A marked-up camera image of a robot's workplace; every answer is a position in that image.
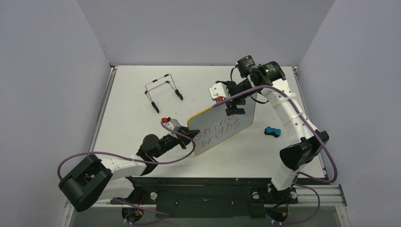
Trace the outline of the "yellow framed whiteboard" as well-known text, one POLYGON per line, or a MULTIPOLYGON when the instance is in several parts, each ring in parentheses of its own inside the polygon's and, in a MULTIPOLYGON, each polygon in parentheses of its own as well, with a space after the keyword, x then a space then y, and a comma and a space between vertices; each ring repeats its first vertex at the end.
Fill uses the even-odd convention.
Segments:
POLYGON ((226 105, 220 105, 209 107, 187 120, 187 126, 190 130, 200 131, 194 138, 195 155, 203 154, 252 125, 256 103, 250 97, 245 100, 246 104, 240 106, 245 110, 243 115, 228 116, 226 105))

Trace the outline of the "blue black whiteboard eraser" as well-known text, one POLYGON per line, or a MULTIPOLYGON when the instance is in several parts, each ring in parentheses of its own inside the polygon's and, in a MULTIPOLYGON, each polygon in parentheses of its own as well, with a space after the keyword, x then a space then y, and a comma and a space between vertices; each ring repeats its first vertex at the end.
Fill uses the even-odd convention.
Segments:
POLYGON ((278 138, 281 135, 281 130, 268 126, 265 128, 264 134, 278 138))

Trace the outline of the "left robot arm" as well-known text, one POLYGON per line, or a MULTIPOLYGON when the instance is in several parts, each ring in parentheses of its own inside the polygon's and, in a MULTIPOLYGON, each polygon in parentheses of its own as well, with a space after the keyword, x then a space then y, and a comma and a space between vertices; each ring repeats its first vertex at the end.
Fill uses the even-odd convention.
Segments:
POLYGON ((176 146, 185 149, 200 130, 179 127, 159 138, 155 134, 144 137, 133 157, 110 154, 111 158, 99 158, 99 152, 84 152, 84 158, 64 177, 60 177, 59 189, 76 211, 82 212, 97 201, 122 198, 128 203, 140 200, 141 190, 131 182, 131 177, 151 173, 161 162, 156 158, 176 146))

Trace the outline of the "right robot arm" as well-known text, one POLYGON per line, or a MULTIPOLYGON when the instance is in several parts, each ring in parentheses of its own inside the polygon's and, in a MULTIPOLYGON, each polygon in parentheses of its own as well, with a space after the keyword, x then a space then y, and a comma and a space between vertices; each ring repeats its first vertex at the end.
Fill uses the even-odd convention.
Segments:
POLYGON ((280 167, 266 190, 267 197, 278 202, 285 197, 285 190, 294 185, 301 170, 325 147, 329 136, 307 120, 278 63, 256 64, 252 56, 247 55, 237 61, 236 69, 243 81, 238 84, 224 82, 227 91, 224 98, 231 99, 226 102, 227 115, 245 114, 245 110, 238 106, 244 105, 247 97, 258 93, 272 106, 289 138, 290 145, 279 152, 280 167))

